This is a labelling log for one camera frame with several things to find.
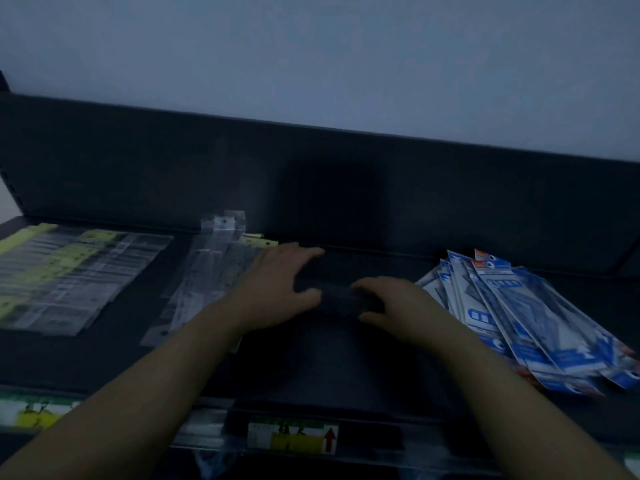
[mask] red arrow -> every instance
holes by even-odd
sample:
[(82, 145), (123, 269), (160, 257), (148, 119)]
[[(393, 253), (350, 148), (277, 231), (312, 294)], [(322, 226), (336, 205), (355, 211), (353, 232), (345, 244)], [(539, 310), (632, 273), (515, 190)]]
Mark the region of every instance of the red arrow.
[(331, 453), (331, 446), (333, 444), (333, 440), (335, 439), (335, 433), (333, 432), (333, 428), (329, 428), (329, 431), (326, 432), (326, 435), (324, 436), (324, 439), (326, 440), (326, 452), (327, 453)]

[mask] forearm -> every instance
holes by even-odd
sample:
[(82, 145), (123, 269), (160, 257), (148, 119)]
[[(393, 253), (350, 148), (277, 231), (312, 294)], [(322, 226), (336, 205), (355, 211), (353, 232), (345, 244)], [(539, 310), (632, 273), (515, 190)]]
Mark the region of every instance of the forearm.
[(234, 323), (224, 302), (204, 310), (16, 453), (0, 469), (0, 477), (148, 474), (239, 338)]
[(440, 356), (508, 477), (632, 478), (473, 333)]

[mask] left hand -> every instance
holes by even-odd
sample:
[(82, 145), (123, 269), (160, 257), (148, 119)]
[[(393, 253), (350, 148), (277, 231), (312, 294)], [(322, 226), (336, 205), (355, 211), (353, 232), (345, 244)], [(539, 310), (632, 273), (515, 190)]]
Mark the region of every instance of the left hand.
[(242, 334), (286, 322), (320, 304), (320, 290), (295, 293), (293, 281), (304, 265), (323, 254), (321, 248), (301, 248), (297, 242), (263, 250), (217, 304), (236, 318)]

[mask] hand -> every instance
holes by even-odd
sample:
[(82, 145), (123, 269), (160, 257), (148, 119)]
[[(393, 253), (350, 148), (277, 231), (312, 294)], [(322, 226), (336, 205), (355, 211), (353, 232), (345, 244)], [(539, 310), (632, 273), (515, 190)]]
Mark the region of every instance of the hand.
[(320, 304), (321, 291), (293, 291), (293, 281), (320, 248), (301, 248), (297, 242), (263, 250), (251, 268), (219, 302), (237, 320), (240, 333), (283, 323)]
[(429, 293), (407, 280), (379, 276), (363, 278), (351, 286), (375, 293), (385, 304), (384, 314), (366, 312), (361, 321), (437, 355), (471, 333)]

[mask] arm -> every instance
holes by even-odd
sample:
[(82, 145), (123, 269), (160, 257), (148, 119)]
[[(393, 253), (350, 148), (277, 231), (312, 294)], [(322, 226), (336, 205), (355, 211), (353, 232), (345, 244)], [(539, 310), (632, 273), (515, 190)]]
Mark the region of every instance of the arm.
[(293, 281), (322, 253), (297, 243), (263, 252), (235, 290), (14, 454), (0, 479), (148, 476), (229, 347), (320, 303)]
[(385, 302), (385, 314), (365, 313), (360, 318), (363, 322), (440, 359), (509, 478), (634, 478), (427, 292), (388, 277), (364, 278), (354, 286), (376, 293)]

